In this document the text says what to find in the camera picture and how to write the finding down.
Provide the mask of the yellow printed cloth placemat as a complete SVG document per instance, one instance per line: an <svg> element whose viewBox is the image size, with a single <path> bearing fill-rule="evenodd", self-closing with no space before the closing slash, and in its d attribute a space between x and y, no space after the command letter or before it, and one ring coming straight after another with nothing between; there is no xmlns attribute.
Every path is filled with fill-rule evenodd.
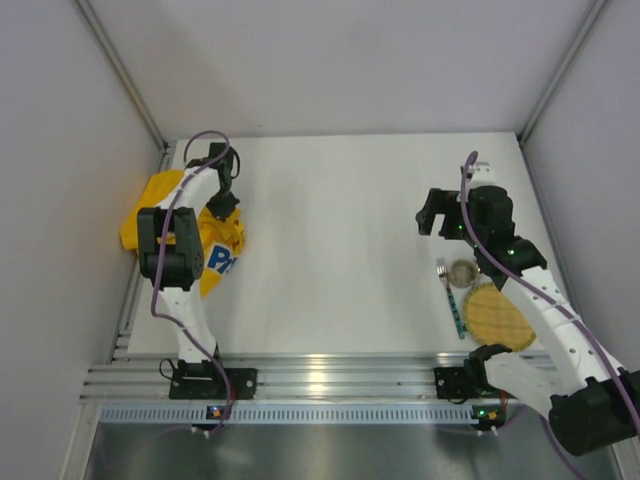
<svg viewBox="0 0 640 480"><path fill-rule="evenodd" d="M155 174L148 181L134 209L120 228L120 240L125 250L138 251L137 213L142 208L154 207L179 184L183 173L168 170ZM205 298L220 283L242 254L246 241L241 210L235 208L224 221L216 219L204 209L197 220L207 264L200 278L200 294Z"/></svg>

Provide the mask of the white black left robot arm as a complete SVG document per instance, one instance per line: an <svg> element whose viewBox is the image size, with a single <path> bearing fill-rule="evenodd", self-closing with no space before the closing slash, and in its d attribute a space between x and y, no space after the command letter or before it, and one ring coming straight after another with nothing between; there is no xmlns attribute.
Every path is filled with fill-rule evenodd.
<svg viewBox="0 0 640 480"><path fill-rule="evenodd" d="M236 150L213 142L205 157L153 177L135 214L140 273L152 284L150 311L173 327L182 367L206 367L218 355L204 299L245 247L232 192L239 173Z"/></svg>

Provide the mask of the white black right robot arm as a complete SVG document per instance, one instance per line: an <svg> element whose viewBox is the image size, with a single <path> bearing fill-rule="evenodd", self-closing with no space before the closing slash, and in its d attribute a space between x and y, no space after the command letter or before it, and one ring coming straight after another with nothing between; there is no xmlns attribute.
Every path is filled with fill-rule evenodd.
<svg viewBox="0 0 640 480"><path fill-rule="evenodd" d="M464 361L479 394L503 391L545 418L570 454L586 453L639 434L639 374L608 353L561 293L538 248L517 235L513 202L491 166L472 152L456 190L430 189L416 213L418 232L460 240L480 272L524 315L544 346L557 381L504 344L481 346Z"/></svg>

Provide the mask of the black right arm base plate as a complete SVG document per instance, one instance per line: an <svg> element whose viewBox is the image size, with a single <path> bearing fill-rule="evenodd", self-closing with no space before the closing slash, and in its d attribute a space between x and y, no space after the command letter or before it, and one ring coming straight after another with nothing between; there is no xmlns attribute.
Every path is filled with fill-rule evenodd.
<svg viewBox="0 0 640 480"><path fill-rule="evenodd" d="M483 383L465 367L436 367L433 369L438 399L461 404L468 400L499 396L498 390Z"/></svg>

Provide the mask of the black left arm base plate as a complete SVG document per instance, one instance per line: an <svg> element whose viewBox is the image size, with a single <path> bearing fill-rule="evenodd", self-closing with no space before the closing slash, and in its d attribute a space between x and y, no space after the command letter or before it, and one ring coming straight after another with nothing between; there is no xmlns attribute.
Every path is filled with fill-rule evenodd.
<svg viewBox="0 0 640 480"><path fill-rule="evenodd" d="M172 400L225 400L227 388L222 374L210 361L171 363L169 398ZM255 368L224 368L232 400L252 400L257 390Z"/></svg>

